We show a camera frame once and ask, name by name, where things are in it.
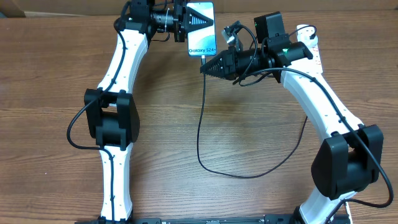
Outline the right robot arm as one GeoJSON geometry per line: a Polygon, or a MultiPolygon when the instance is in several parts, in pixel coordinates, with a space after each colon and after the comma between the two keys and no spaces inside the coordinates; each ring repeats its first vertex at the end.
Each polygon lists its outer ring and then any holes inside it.
{"type": "Polygon", "coordinates": [[[385,176],[383,133],[355,117],[327,84],[315,26],[298,25],[293,33],[297,40],[292,42],[279,12],[256,17],[254,25],[248,50],[238,37],[243,25],[235,22],[225,27],[222,34],[228,49],[200,71],[239,85],[251,76],[274,77],[297,99],[320,140],[311,166],[315,187],[309,198],[290,215],[266,215],[264,223],[349,223],[349,215],[339,215],[338,210],[385,176]]]}

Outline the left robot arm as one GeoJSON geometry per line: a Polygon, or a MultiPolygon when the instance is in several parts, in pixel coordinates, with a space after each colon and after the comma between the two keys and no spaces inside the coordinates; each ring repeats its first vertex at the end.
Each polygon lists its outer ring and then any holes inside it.
{"type": "Polygon", "coordinates": [[[212,2],[174,1],[157,9],[154,1],[129,1],[114,22],[117,45],[106,76],[84,95],[95,149],[103,166],[103,207],[96,223],[132,223],[130,157],[140,129],[132,95],[140,63],[156,33],[173,33],[188,42],[190,55],[215,54],[215,13],[212,2]]]}

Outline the blue Galaxy smartphone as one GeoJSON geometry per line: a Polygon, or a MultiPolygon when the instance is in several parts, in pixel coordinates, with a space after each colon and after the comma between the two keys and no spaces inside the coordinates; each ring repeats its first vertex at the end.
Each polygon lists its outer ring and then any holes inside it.
{"type": "Polygon", "coordinates": [[[214,20],[210,27],[200,30],[187,30],[188,54],[191,57],[214,56],[217,53],[215,34],[215,12],[212,2],[190,2],[187,4],[187,15],[197,11],[214,20]]]}

